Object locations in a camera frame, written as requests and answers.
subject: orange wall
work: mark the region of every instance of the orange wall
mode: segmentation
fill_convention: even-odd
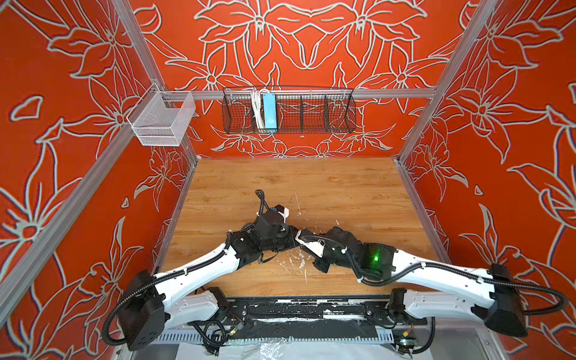
[[[150,86],[111,4],[53,3],[0,13],[0,281]]]
[[[0,357],[109,358],[104,319],[153,270],[189,168],[182,150],[133,138],[0,329]]]
[[[170,89],[305,85],[415,89],[436,85],[474,1],[133,0]],[[392,156],[424,99],[359,101],[347,135],[226,135],[221,105],[199,101],[188,135],[205,157]]]
[[[502,337],[513,359],[576,357],[575,19],[572,2],[501,2],[407,163],[454,264],[504,263],[571,299]]]
[[[150,82],[107,0],[11,1],[0,29],[1,279]],[[0,329],[0,358],[109,358],[103,317],[152,270],[189,168],[132,139]]]

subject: cable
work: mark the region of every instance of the cable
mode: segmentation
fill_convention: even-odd
[[[218,349],[222,345],[224,345],[226,341],[228,341],[228,336],[226,335],[226,328],[224,327],[224,325],[222,325],[220,321],[216,320],[208,321],[208,323],[206,323],[206,325],[204,326],[204,330],[201,329],[197,321],[192,321],[191,324],[202,338],[202,343],[204,344],[206,350],[208,350],[208,352],[212,355],[214,355],[218,351]],[[208,337],[207,333],[208,327],[210,327],[210,325],[212,324],[217,325],[220,328],[220,331],[222,332],[222,337],[220,338],[219,341],[214,341]]]
[[[260,210],[258,211],[258,214],[262,215],[262,213],[264,212],[264,208],[266,208],[266,210],[270,210],[270,208],[268,207],[268,204],[266,203],[266,200],[264,198],[264,191],[258,189],[254,192],[254,194],[256,194],[256,196],[258,196],[258,198],[260,198]]]
[[[428,341],[426,342],[426,344],[424,344],[424,346],[417,348],[415,350],[412,350],[413,354],[421,354],[424,351],[428,350],[428,348],[430,347],[430,345],[432,345],[432,341],[434,341],[434,335],[436,333],[436,318],[432,317],[430,320],[430,337],[428,338]],[[409,354],[410,351],[398,348],[397,350],[399,353],[401,354]]]
[[[231,242],[232,242],[232,234],[230,232],[227,232],[226,233],[226,245],[224,246],[225,249],[228,249],[230,247]],[[118,346],[118,345],[122,345],[122,344],[126,343],[126,338],[112,339],[110,337],[110,325],[112,324],[112,320],[114,319],[114,317],[116,317],[116,314],[118,314],[118,311],[121,308],[123,308],[124,306],[126,306],[127,304],[129,304],[133,298],[143,294],[148,289],[150,289],[153,286],[156,286],[159,283],[165,282],[165,281],[173,279],[173,278],[177,278],[178,276],[181,276],[181,275],[189,274],[192,271],[196,271],[200,268],[203,268],[205,266],[213,264],[213,263],[217,262],[225,254],[226,254],[225,251],[221,251],[218,255],[214,256],[211,259],[206,260],[203,263],[189,266],[188,268],[186,268],[186,270],[178,270],[178,271],[172,272],[170,274],[164,275],[161,278],[153,279],[152,281],[145,283],[144,285],[142,285],[139,288],[137,288],[136,290],[134,290],[134,292],[132,292],[131,294],[124,297],[121,301],[119,301],[118,304],[116,304],[116,306],[112,309],[112,311],[110,311],[110,313],[108,314],[108,316],[104,320],[104,325],[102,326],[102,340],[106,344],[112,345],[112,346]]]
[[[261,89],[261,90],[252,90],[250,92],[250,96],[252,98],[252,109],[254,111],[254,118],[256,120],[256,127],[258,129],[266,128],[264,124],[264,119],[262,119],[262,114],[260,113],[260,109],[262,108],[262,94],[269,93],[268,89]]]
[[[442,270],[449,271],[449,272],[452,272],[452,273],[460,275],[460,276],[464,276],[465,278],[472,279],[472,280],[478,279],[477,275],[470,274],[469,272],[455,269],[451,266],[441,264],[441,263],[432,263],[432,262],[428,263],[427,262],[426,267],[433,267],[433,268],[442,269]],[[362,279],[362,283],[369,285],[369,286],[386,286],[388,284],[393,283],[394,281],[398,281],[400,278],[406,276],[409,272],[412,272],[412,271],[417,270],[419,268],[424,268],[422,266],[422,263],[416,263],[414,265],[411,265],[411,266],[407,267],[406,269],[400,271],[398,274],[396,274],[396,275],[394,275],[394,276],[392,276],[386,280],[375,282],[375,281],[368,281],[366,279]],[[558,290],[551,289],[549,287],[544,287],[544,286],[540,286],[540,285],[524,284],[524,283],[518,283],[518,282],[501,281],[501,280],[495,280],[495,279],[490,279],[490,278],[485,278],[485,277],[482,277],[482,280],[485,283],[488,283],[491,285],[500,285],[500,286],[506,286],[506,287],[513,287],[516,289],[540,291],[542,293],[554,295],[559,299],[556,304],[554,304],[553,306],[549,306],[547,308],[524,310],[523,314],[526,316],[551,314],[551,313],[554,313],[557,311],[564,310],[566,308],[566,306],[568,305],[568,298],[566,297],[566,295],[562,294]]]

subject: black wire mesh basket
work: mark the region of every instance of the black wire mesh basket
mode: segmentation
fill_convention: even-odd
[[[252,92],[266,88],[224,88],[222,122],[228,134],[329,134],[356,129],[352,89],[283,86],[268,89],[276,97],[276,127],[259,128],[252,108]],[[264,102],[260,96],[260,115]]]

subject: plastic sheet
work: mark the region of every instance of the plastic sheet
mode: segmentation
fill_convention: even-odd
[[[200,345],[182,343],[176,360],[214,360],[213,355],[203,352]],[[380,345],[347,344],[335,342],[277,342],[249,346],[224,346],[220,348],[218,360],[402,360],[401,356]],[[432,360],[430,351],[414,355],[414,360]]]

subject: white cable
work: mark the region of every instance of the white cable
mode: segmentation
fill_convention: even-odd
[[[264,124],[264,119],[262,119],[262,115],[260,114],[260,109],[262,106],[262,94],[269,93],[268,89],[261,89],[261,90],[253,90],[250,95],[252,97],[252,110],[254,110],[254,118],[256,119],[256,127],[258,129],[266,128]]]

